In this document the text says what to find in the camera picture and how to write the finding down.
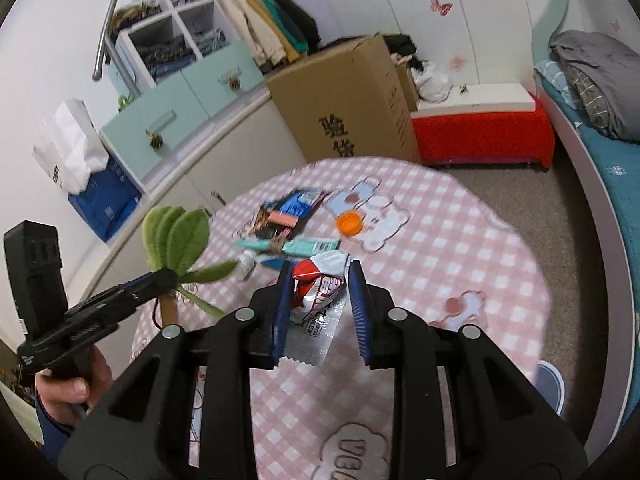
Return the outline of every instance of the orange lid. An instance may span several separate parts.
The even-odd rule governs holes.
[[[335,221],[340,234],[344,236],[355,236],[362,231],[362,215],[357,211],[345,211]]]

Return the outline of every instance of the gray blanket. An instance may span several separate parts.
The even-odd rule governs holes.
[[[550,47],[561,64],[584,72],[604,94],[612,133],[640,142],[640,56],[606,34],[580,30],[562,32]]]

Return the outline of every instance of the blue sleeve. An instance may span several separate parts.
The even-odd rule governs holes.
[[[53,420],[42,406],[38,395],[36,395],[36,414],[44,438],[44,446],[40,450],[52,464],[57,465],[58,456],[74,428]]]

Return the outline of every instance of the pillow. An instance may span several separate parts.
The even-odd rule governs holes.
[[[598,86],[574,65],[568,64],[565,70],[569,83],[575,89],[578,99],[589,116],[591,126],[604,136],[617,139],[618,136],[613,133],[610,124],[609,103]]]
[[[562,67],[557,61],[545,60],[536,63],[536,71],[549,83],[551,86],[558,90],[562,94],[562,99],[573,110],[580,108],[580,101],[575,95],[574,89],[569,86],[566,80],[566,75],[562,71]]]

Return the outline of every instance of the bed frame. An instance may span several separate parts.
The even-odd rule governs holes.
[[[549,40],[564,20],[568,3],[569,0],[549,0],[545,13],[532,32],[534,62],[548,59]],[[631,274],[616,212],[580,133],[540,82],[538,95],[580,179],[598,233],[605,267],[609,300],[607,365],[600,403],[584,446],[589,463],[593,463],[620,429],[631,385],[636,348]]]

